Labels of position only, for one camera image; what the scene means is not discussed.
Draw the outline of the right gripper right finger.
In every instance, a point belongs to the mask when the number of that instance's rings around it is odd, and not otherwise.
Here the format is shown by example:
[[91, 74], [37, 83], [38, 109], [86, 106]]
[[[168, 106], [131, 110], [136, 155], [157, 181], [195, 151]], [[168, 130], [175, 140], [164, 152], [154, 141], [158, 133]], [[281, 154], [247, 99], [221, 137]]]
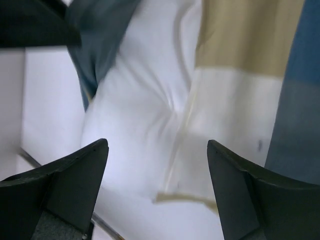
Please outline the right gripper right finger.
[[318, 240], [320, 187], [261, 167], [215, 140], [207, 144], [226, 240]]

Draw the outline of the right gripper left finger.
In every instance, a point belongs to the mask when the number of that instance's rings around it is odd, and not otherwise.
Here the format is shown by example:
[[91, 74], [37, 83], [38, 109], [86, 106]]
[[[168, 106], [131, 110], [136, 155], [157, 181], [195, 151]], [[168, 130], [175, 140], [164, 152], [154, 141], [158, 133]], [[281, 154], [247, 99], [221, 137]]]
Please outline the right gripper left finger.
[[0, 183], [3, 240], [90, 240], [108, 142], [82, 149]]

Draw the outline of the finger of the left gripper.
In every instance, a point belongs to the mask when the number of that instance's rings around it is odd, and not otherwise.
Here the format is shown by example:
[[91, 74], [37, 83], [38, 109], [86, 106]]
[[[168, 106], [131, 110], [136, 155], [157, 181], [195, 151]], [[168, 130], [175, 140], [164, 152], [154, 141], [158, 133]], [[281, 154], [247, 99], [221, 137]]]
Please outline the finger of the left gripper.
[[0, 47], [79, 46], [79, 31], [65, 19], [62, 0], [1, 0]]

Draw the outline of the blue tan white pillowcase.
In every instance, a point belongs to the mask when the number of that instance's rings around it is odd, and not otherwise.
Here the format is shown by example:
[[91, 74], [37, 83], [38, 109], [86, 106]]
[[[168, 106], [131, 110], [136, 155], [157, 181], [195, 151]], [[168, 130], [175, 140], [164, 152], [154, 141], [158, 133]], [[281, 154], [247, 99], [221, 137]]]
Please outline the blue tan white pillowcase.
[[[69, 48], [87, 112], [143, 0], [74, 0]], [[190, 91], [155, 202], [216, 205], [207, 143], [283, 176], [320, 182], [320, 3], [199, 0]]]

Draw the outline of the white pillow yellow trim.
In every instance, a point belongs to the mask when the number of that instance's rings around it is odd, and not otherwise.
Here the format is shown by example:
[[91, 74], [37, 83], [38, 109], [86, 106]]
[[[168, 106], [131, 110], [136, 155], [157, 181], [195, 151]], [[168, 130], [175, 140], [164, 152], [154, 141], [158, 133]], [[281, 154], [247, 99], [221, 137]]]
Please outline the white pillow yellow trim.
[[82, 145], [109, 154], [95, 210], [126, 240], [221, 240], [219, 217], [190, 201], [156, 202], [191, 89], [199, 0], [144, 0], [86, 114]]

